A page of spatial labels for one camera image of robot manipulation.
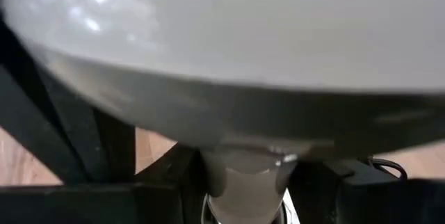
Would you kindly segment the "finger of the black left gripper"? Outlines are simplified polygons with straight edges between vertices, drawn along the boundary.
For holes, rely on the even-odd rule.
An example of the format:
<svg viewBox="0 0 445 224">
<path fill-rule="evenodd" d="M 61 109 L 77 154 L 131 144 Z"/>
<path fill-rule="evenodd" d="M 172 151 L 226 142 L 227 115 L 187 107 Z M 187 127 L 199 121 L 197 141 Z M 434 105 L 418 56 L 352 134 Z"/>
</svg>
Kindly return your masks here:
<svg viewBox="0 0 445 224">
<path fill-rule="evenodd" d="M 104 181 L 93 109 L 47 74 L 1 18 L 0 127 L 63 182 Z"/>
<path fill-rule="evenodd" d="M 131 182 L 135 175 L 135 127 L 99 109 L 93 112 L 111 181 Z"/>
</svg>

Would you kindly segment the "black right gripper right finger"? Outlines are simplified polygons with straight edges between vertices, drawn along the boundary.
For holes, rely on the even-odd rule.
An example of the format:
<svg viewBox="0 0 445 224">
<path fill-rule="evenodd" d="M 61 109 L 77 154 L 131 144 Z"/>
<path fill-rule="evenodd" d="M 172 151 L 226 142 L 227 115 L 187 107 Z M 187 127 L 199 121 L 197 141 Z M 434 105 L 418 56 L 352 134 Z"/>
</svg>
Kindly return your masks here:
<svg viewBox="0 0 445 224">
<path fill-rule="evenodd" d="M 301 224 L 445 224 L 445 179 L 396 177 L 360 160 L 301 162 L 289 193 Z"/>
</svg>

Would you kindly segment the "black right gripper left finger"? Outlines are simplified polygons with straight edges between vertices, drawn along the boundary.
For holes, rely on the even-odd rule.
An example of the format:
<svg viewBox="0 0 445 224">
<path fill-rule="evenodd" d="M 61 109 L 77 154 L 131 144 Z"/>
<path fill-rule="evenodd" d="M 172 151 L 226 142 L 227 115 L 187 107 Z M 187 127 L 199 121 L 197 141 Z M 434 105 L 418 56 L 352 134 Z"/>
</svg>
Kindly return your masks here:
<svg viewBox="0 0 445 224">
<path fill-rule="evenodd" d="M 0 224 L 200 224 L 205 171 L 176 145 L 129 183 L 0 188 Z"/>
</svg>

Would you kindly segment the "white lightbulb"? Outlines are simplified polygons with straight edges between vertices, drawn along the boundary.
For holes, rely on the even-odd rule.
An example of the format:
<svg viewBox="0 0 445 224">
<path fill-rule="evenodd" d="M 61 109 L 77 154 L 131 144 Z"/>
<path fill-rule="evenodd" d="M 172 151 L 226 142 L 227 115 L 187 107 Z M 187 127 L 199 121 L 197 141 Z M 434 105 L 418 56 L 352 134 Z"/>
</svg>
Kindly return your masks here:
<svg viewBox="0 0 445 224">
<path fill-rule="evenodd" d="M 95 106 L 199 148 L 218 221 L 266 224 L 298 161 L 445 139 L 445 0 L 0 0 Z"/>
</svg>

